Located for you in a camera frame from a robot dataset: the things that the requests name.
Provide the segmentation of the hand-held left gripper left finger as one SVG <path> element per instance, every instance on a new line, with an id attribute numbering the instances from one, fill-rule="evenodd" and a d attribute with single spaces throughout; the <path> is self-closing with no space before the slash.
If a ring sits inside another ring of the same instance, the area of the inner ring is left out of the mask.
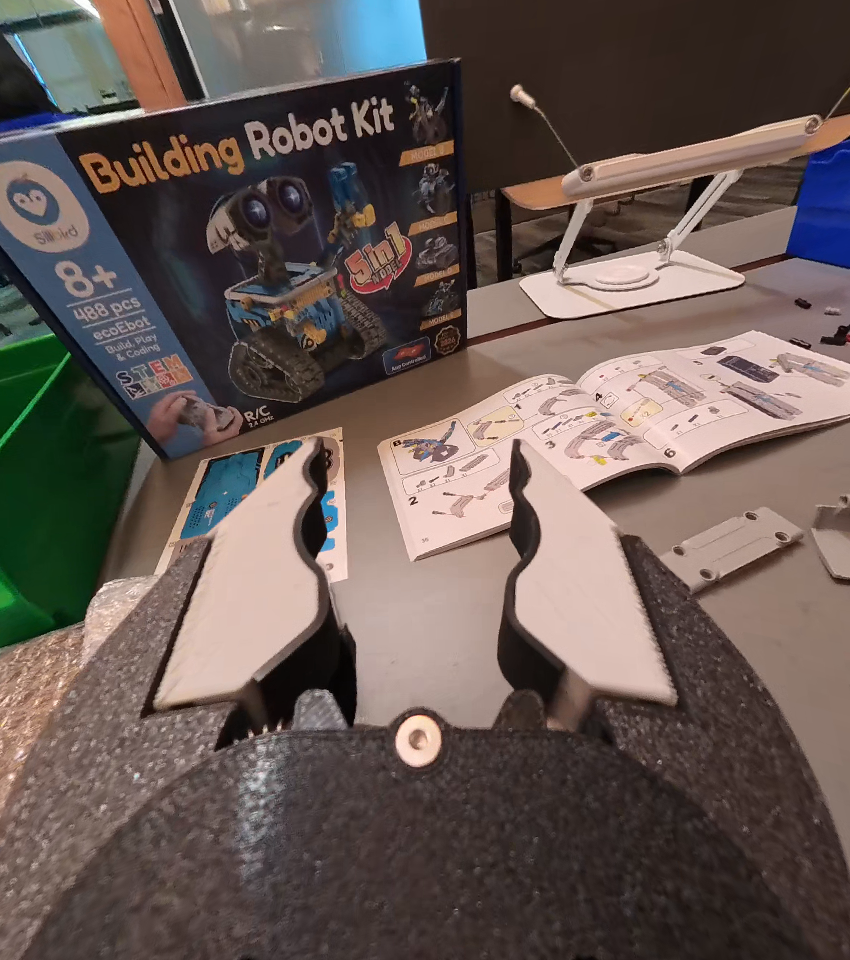
<path id="1" fill-rule="evenodd" d="M 305 438 L 198 544 L 156 713 L 231 705 L 259 734 L 304 726 L 296 703 L 314 691 L 333 728 L 354 725 L 356 646 L 318 561 L 327 491 L 323 438 Z"/>

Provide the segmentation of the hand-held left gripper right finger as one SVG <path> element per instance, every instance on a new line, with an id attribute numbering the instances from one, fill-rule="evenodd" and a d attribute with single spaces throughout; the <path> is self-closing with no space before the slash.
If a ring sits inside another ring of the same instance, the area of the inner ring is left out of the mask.
<path id="1" fill-rule="evenodd" d="M 577 732 L 599 700 L 679 703 L 615 522 L 528 441 L 513 443 L 499 666 L 543 702 L 546 727 Z"/>

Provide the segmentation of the white instruction booklet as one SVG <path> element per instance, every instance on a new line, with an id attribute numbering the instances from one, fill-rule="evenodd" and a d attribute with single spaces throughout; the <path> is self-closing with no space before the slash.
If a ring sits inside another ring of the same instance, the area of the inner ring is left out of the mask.
<path id="1" fill-rule="evenodd" d="M 627 474 L 680 476 L 720 453 L 850 421 L 850 364 L 758 331 L 544 373 L 379 444 L 411 561 L 507 529 L 524 442 L 588 492 Z"/>

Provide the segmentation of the grey desk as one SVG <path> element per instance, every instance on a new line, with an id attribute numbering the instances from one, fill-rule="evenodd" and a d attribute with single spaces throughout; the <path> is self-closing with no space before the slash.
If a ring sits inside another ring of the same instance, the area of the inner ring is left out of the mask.
<path id="1" fill-rule="evenodd" d="M 142 447 L 103 581 L 150 574 L 201 460 L 277 440 L 343 430 L 349 577 L 335 585 L 358 642 L 358 716 L 383 725 L 411 708 L 487 727 L 509 685 L 496 647 L 503 583 L 516 559 L 504 534 L 412 562 L 377 445 L 541 374 L 578 378 L 644 349 L 704 345 L 746 330 L 812 342 L 827 304 L 850 301 L 850 272 L 783 263 L 795 209 L 695 234 L 690 248 L 746 275 L 738 290 L 601 318 L 549 323 L 516 280 L 468 294 L 466 349 L 302 414 L 170 462 Z M 794 303 L 813 304 L 803 310 Z M 850 494 L 850 422 L 723 454 L 683 477 L 643 471 L 593 498 L 656 552 L 767 506 L 807 529 L 817 505 Z M 701 595 L 786 715 L 811 762 L 850 866 L 850 583 L 803 543 Z"/>

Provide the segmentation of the blue sticker sheet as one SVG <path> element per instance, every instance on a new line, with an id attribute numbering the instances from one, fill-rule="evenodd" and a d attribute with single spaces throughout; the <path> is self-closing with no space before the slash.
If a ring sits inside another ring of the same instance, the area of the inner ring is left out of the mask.
<path id="1" fill-rule="evenodd" d="M 319 437 L 324 448 L 327 490 L 321 500 L 326 540 L 318 562 L 328 580 L 337 583 L 348 578 L 343 431 L 336 427 L 319 432 Z M 190 540 L 211 534 L 303 441 L 304 437 L 290 438 L 201 461 L 154 574 L 164 573 Z"/>

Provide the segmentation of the grey toy plate with holes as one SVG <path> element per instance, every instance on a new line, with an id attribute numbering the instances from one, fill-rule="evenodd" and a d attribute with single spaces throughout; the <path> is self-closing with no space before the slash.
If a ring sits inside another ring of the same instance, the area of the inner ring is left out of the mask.
<path id="1" fill-rule="evenodd" d="M 690 594 L 802 542 L 804 530 L 767 507 L 747 510 L 672 546 L 659 560 Z"/>

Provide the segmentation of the green plastic bin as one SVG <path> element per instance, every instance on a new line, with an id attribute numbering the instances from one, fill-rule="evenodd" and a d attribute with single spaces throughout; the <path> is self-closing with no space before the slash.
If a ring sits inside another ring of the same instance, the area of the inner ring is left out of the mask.
<path id="1" fill-rule="evenodd" d="M 0 348 L 0 648 L 83 618 L 139 446 L 54 336 Z"/>

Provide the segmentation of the dark blue toy box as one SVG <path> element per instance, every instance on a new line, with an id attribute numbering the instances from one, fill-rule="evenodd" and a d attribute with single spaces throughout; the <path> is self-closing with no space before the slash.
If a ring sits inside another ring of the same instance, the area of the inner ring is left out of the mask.
<path id="1" fill-rule="evenodd" d="M 460 351 L 458 58 L 0 134 L 0 266 L 164 459 Z"/>

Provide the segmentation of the black partition panel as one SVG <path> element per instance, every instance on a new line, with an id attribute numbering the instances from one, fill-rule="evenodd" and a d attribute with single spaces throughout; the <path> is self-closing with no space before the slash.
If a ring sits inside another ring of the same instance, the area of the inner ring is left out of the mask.
<path id="1" fill-rule="evenodd" d="M 420 11 L 429 57 L 460 60 L 471 193 L 825 116 L 850 84 L 850 1 L 424 1 Z"/>

